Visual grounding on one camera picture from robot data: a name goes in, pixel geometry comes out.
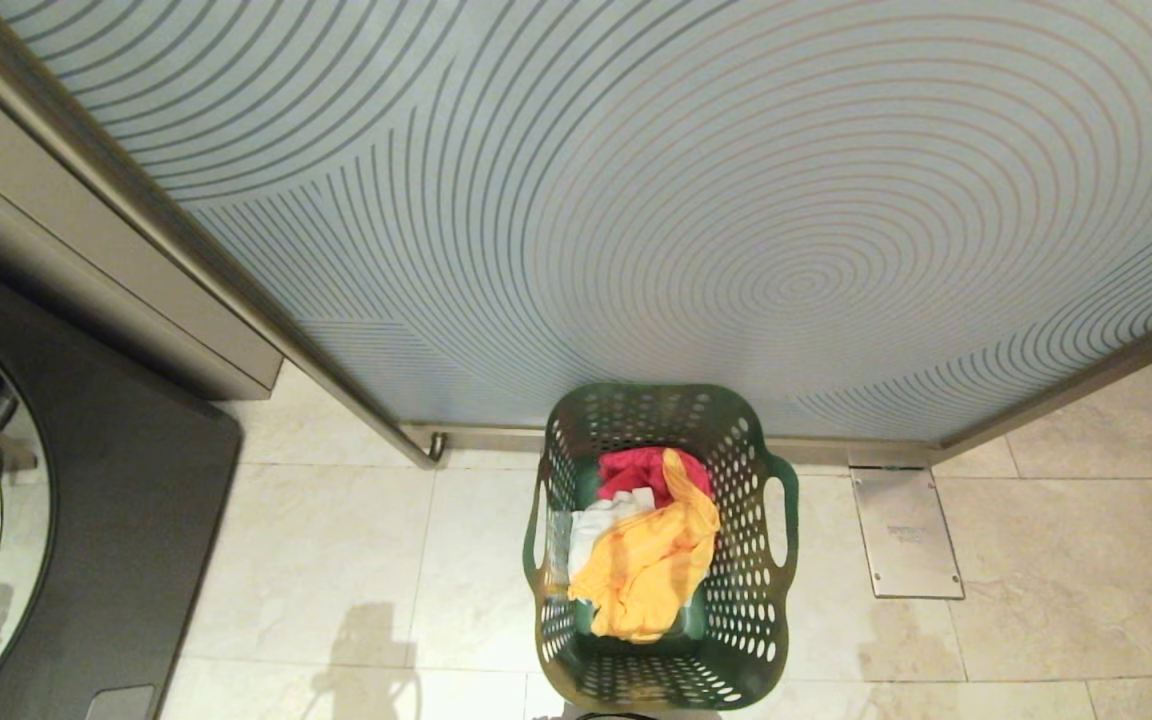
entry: basket handle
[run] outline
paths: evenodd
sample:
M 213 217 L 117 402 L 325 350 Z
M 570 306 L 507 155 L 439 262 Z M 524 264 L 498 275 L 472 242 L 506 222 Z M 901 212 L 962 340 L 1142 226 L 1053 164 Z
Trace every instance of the basket handle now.
M 770 477 L 780 478 L 785 488 L 785 564 L 776 568 L 776 576 L 788 588 L 799 564 L 799 476 L 785 458 L 772 455 L 768 460 Z
M 540 487 L 544 486 L 544 475 L 538 473 L 536 487 L 531 491 L 531 516 L 526 520 L 526 532 L 522 536 L 522 574 L 525 575 L 526 584 L 532 591 L 536 589 L 536 574 L 538 573 L 532 547 L 536 545 L 536 516 L 540 514 Z

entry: white cloth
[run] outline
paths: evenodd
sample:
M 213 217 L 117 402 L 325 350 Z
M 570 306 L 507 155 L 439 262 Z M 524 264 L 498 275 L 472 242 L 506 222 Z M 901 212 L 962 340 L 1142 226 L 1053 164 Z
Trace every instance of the white cloth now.
M 589 562 L 594 543 L 612 525 L 641 511 L 655 509 L 652 488 L 634 488 L 631 492 L 617 492 L 612 500 L 599 500 L 585 510 L 573 511 L 573 531 L 567 548 L 567 577 L 575 578 Z

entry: metal floor plate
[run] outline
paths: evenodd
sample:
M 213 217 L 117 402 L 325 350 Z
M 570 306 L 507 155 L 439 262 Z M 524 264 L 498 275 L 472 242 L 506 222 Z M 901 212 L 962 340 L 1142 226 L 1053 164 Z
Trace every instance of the metal floor plate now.
M 941 497 L 929 470 L 851 470 L 876 597 L 963 600 Z

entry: washing machine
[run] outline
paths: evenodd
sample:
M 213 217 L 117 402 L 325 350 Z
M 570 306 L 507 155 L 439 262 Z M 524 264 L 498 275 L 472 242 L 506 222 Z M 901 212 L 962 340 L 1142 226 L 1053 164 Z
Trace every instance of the washing machine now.
M 0 720 L 157 715 L 238 442 L 0 285 Z

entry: laundry basket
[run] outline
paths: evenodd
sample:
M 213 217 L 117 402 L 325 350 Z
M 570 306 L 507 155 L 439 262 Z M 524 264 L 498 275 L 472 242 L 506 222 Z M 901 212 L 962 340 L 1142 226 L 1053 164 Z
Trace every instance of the laundry basket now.
M 591 634 L 588 602 L 567 600 L 567 552 L 571 510 L 596 500 L 599 456 L 644 446 L 677 447 L 704 462 L 721 528 L 708 577 L 690 606 L 659 642 L 632 644 Z M 770 528 L 764 511 L 771 478 L 783 486 L 785 528 Z M 776 684 L 788 655 L 785 597 L 797 559 L 797 497 L 790 464 L 767 452 L 758 416 L 730 389 L 599 382 L 568 393 L 545 427 L 522 547 L 535 594 L 536 653 L 550 683 L 586 710 L 753 705 Z M 773 551 L 785 552 L 782 564 Z

